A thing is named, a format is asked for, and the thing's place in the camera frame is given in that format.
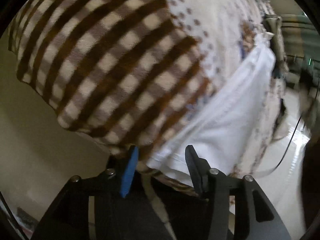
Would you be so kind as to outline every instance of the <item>checkered blanket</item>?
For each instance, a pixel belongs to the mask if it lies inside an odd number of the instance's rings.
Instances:
[[[29,0],[9,28],[17,78],[113,154],[141,156],[187,123],[212,95],[197,41],[172,23],[166,0]]]

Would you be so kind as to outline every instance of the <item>white tile floor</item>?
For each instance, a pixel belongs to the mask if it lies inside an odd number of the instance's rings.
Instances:
[[[93,143],[59,127],[52,109],[18,82],[6,36],[0,40],[0,59],[0,190],[12,207],[20,206],[39,220],[68,178],[97,175],[107,156]],[[259,171],[278,163],[298,120],[294,91],[287,90],[285,104],[291,132],[268,148]],[[297,132],[281,166],[273,174],[257,178],[293,240],[304,232],[298,185],[306,141],[307,137]]]
[[[287,89],[284,101],[288,110],[286,121],[290,126],[289,134],[268,147],[257,174],[259,174],[259,171],[269,170],[278,164],[299,119],[297,92]],[[305,231],[299,183],[303,147],[309,138],[305,135],[306,131],[302,132],[302,128],[303,122],[301,121],[288,152],[278,169],[266,177],[256,177],[257,182],[278,211],[292,240],[299,239]]]

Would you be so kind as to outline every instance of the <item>black cable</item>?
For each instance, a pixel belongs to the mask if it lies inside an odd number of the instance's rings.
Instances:
[[[314,103],[315,103],[316,100],[317,100],[317,96],[318,96],[318,92],[319,92],[319,85],[320,85],[320,78],[318,79],[318,86],[317,86],[316,96],[315,96],[315,99],[314,99],[314,101],[313,101],[313,103],[312,103],[312,106],[311,106],[310,108],[313,107]],[[280,166],[280,164],[282,163],[282,161],[284,160],[284,157],[286,156],[286,154],[287,154],[287,152],[288,152],[290,143],[291,143],[291,141],[292,141],[292,139],[293,139],[293,136],[294,136],[294,134],[295,134],[295,132],[296,132],[296,130],[297,130],[297,128],[298,128],[298,125],[299,125],[299,122],[300,122],[301,118],[302,118],[302,115],[299,117],[299,120],[298,120],[298,122],[297,122],[297,124],[296,124],[296,127],[294,128],[294,131],[293,131],[292,136],[291,136],[291,139],[290,139],[290,141],[289,141],[289,143],[288,143],[288,145],[287,145],[287,148],[285,149],[284,154],[283,154],[281,160],[279,161],[279,163],[277,164],[277,166],[274,167],[274,168],[271,169],[271,170],[260,171],[260,172],[254,173],[254,177],[255,177],[255,178],[261,178],[261,177],[268,176],[268,175],[270,175],[271,173],[273,173],[273,172]]]
[[[0,191],[0,200],[2,201],[5,209],[7,210],[8,214],[9,214],[9,216],[10,216],[10,218],[11,218],[11,223],[15,226],[15,228],[17,228],[17,229],[19,230],[20,234],[23,236],[23,238],[24,238],[25,240],[29,240],[29,238],[28,238],[28,237],[26,236],[26,234],[23,232],[21,226],[19,225],[19,223],[18,223],[17,220],[15,219],[14,215],[12,214],[12,212],[11,212],[11,210],[10,210],[7,202],[5,201],[5,199],[4,199],[1,191]]]

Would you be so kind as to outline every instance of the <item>white cloth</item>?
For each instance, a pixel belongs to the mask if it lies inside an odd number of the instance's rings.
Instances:
[[[192,186],[185,148],[193,145],[211,167],[225,174],[232,171],[245,150],[270,82],[275,56],[266,43],[259,42],[217,95],[153,153],[147,166]]]

